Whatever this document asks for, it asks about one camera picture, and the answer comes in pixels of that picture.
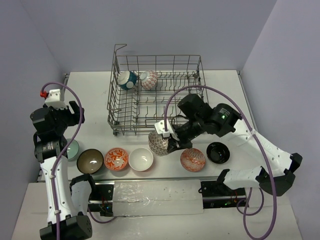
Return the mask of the blue triangle pattern bowl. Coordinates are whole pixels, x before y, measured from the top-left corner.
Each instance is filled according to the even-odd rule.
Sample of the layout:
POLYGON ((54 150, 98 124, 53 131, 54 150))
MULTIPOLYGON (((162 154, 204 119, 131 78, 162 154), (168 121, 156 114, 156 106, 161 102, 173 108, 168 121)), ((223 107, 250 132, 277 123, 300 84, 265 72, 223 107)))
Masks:
POLYGON ((117 84, 125 91, 132 89, 136 85, 136 82, 136 74, 128 70, 122 72, 117 79, 117 84))

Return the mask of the white bowl red diamond pattern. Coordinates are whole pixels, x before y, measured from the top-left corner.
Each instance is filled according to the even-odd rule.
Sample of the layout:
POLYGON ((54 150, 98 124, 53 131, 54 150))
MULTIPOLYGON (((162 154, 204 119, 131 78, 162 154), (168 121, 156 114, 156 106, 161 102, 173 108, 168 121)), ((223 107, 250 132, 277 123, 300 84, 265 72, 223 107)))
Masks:
POLYGON ((139 80, 140 80, 140 84, 141 86, 149 91, 151 90, 153 87, 156 86, 157 81, 158 81, 158 74, 155 71, 152 70, 148 70, 143 72, 140 76, 139 76, 139 80))

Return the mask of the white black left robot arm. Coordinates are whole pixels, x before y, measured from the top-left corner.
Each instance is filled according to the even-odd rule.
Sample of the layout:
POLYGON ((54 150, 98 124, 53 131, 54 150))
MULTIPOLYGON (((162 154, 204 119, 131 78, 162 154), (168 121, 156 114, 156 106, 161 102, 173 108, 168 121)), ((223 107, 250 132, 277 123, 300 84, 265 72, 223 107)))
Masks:
POLYGON ((68 127, 84 123, 84 109, 75 101, 54 108, 47 104, 31 113, 36 129, 33 135, 34 155, 45 178, 48 201, 47 226, 40 229, 42 240, 87 240, 93 230, 87 215, 88 202, 98 187, 88 174, 68 179, 68 127))

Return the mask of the orange floral pattern bowl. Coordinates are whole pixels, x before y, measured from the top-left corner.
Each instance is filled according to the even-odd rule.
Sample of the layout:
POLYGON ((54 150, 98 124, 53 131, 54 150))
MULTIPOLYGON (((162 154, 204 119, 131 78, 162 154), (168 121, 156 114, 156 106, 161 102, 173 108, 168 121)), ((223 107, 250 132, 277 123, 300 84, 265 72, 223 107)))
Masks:
POLYGON ((110 149, 104 156, 104 165, 111 171, 123 170, 129 162, 127 151, 120 147, 110 149))

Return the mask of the grey geometric pattern bowl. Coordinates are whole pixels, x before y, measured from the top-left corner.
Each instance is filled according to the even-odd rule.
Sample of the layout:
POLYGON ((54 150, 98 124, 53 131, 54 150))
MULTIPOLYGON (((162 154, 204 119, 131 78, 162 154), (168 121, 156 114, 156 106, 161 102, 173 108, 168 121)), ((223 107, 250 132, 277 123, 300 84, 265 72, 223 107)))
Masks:
POLYGON ((152 131, 148 134, 148 145, 150 150, 157 156, 166 156, 168 154, 168 139, 163 138, 157 134, 156 131, 152 131))

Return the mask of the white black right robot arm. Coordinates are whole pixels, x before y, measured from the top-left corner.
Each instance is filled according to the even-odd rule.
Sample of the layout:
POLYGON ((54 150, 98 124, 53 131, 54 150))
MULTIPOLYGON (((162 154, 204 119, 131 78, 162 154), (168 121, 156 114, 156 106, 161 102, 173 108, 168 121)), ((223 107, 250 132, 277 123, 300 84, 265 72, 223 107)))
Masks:
POLYGON ((178 108, 187 122, 174 127, 164 119, 157 130, 168 139, 167 153, 189 149, 193 139, 207 133, 232 142, 259 163, 259 166, 245 170, 223 170, 217 179, 217 190, 221 195, 227 196, 238 188, 260 188, 280 197, 293 186, 294 172, 300 167, 302 156, 272 144, 252 129, 239 111, 225 103, 210 107, 195 93, 185 96, 178 108))

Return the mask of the plain white bowl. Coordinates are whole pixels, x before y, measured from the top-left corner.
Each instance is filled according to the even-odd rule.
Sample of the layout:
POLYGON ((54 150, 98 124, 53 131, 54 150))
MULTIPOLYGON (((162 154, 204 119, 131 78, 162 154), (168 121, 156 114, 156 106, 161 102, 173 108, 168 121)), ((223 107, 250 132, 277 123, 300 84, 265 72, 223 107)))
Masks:
POLYGON ((148 170, 154 162, 152 152, 147 148, 137 148, 129 154, 128 163, 130 167, 138 172, 148 170))

